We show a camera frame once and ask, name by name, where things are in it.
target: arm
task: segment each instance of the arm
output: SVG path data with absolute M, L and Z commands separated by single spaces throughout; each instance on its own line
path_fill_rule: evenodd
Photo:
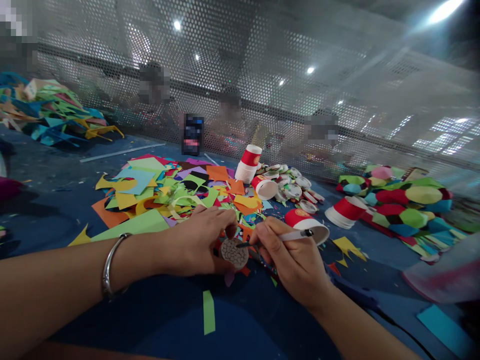
M 274 217 L 256 226 L 251 244 L 275 262 L 278 276 L 295 300 L 304 305 L 331 337 L 346 360 L 403 360 L 419 357 L 338 290 L 325 273 L 311 238 L 282 242 L 277 235 L 294 231 Z
M 233 210 L 197 206 L 191 218 L 161 233 L 126 238 L 110 268 L 113 291 L 153 275 L 224 274 L 213 256 L 221 231 L 237 230 Z M 102 274 L 117 238 L 0 261 L 0 354 L 17 358 L 103 299 Z

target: phone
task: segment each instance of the phone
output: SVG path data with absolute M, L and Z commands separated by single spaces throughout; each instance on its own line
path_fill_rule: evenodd
M 181 139 L 181 153 L 183 155 L 198 156 L 203 145 L 205 119 L 198 114 L 186 113 Z

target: mesh screen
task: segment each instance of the mesh screen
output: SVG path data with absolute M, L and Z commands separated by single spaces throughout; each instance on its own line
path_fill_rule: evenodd
M 410 50 L 400 22 L 318 0 L 39 0 L 37 13 L 37 75 L 127 132 L 179 143 L 182 114 L 198 113 L 210 153 L 254 143 L 263 161 L 331 182 L 416 166 L 480 198 L 479 76 Z M 145 104 L 152 62 L 168 86 Z M 338 117 L 336 143 L 309 139 L 314 114 Z

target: silver bangle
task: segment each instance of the silver bangle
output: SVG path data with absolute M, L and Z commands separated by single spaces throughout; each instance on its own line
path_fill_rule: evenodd
M 114 257 L 115 251 L 119 247 L 120 243 L 126 238 L 128 238 L 130 235 L 132 234 L 129 232 L 121 234 L 118 237 L 118 241 L 115 243 L 115 245 L 113 245 L 110 252 L 108 253 L 108 256 L 106 257 L 105 266 L 103 268 L 103 277 L 101 279 L 101 285 L 103 294 L 108 297 L 110 301 L 112 301 L 116 297 L 116 294 L 112 291 L 112 288 L 110 286 L 110 265 L 112 264 L 112 259 Z M 127 291 L 128 288 L 128 286 L 123 288 L 119 293 L 123 294 Z

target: ceiling light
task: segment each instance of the ceiling light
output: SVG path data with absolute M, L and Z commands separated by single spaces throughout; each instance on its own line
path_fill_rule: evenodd
M 464 0 L 448 0 L 440 5 L 428 19 L 429 24 L 435 24 L 445 20 L 453 14 Z

